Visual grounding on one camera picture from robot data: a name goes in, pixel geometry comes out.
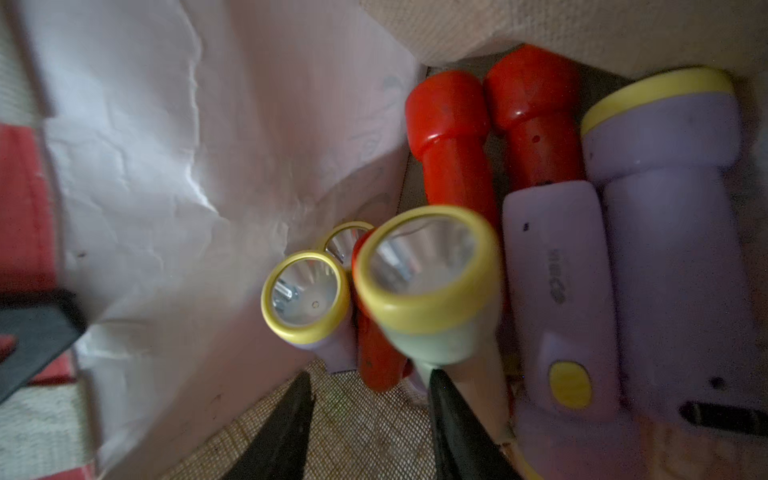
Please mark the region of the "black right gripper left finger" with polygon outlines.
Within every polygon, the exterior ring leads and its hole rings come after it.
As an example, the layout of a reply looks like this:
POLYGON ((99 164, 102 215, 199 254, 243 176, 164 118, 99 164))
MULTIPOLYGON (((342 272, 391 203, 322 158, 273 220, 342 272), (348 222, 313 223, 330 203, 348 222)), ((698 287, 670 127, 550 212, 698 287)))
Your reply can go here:
POLYGON ((223 479, 303 479, 314 406, 302 371, 223 479))

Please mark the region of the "green flashlight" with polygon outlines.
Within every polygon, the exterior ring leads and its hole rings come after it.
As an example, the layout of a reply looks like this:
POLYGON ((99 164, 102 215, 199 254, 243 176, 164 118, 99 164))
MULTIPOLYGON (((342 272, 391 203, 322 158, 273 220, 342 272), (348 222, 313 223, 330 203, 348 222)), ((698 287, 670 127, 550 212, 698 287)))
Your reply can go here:
POLYGON ((350 272, 358 240, 373 229, 374 226, 365 221, 342 223, 320 241, 318 249, 333 257, 346 272, 350 272))
POLYGON ((459 206, 408 210, 365 240, 353 280, 368 315, 422 381, 444 371, 492 441, 508 442, 509 394, 497 341, 502 258, 489 222, 459 206))

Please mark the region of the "red flashlight long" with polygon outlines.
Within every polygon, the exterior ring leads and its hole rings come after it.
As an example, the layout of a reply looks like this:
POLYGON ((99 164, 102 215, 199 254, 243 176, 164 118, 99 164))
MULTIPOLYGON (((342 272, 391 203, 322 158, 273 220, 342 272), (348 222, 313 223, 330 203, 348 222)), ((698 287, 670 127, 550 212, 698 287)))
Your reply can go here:
POLYGON ((363 383, 370 390, 384 393, 394 389, 404 377, 411 373, 412 368, 408 366, 409 360, 392 346, 373 320, 358 292, 356 280, 358 255, 374 230, 374 227, 367 230, 355 242, 350 275, 357 307, 358 372, 363 383))

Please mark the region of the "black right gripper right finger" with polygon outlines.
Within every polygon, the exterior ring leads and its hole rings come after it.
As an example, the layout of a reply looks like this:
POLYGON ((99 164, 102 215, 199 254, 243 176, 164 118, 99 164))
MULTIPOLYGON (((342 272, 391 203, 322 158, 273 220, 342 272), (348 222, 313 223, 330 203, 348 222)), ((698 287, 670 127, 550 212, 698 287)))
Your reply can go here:
POLYGON ((445 371, 431 372, 428 399, 437 479, 521 479, 445 371))

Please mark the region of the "purple flashlight yellow rim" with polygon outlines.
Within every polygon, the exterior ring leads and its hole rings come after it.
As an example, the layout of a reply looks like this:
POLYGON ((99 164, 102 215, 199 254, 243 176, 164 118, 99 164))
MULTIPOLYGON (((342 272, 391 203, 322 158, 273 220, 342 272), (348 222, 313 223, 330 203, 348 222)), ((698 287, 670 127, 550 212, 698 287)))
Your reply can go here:
POLYGON ((730 77, 695 67, 636 81, 587 111, 581 137, 603 205, 629 405, 765 440, 757 322, 723 181, 741 152, 730 77))

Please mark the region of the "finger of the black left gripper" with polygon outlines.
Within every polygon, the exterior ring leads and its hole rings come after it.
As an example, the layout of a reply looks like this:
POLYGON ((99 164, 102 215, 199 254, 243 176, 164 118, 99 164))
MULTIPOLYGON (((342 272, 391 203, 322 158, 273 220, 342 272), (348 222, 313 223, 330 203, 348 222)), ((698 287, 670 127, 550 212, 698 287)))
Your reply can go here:
POLYGON ((16 347, 1 361, 1 400, 6 401, 68 350, 86 331, 76 296, 63 289, 1 295, 1 333, 16 347))

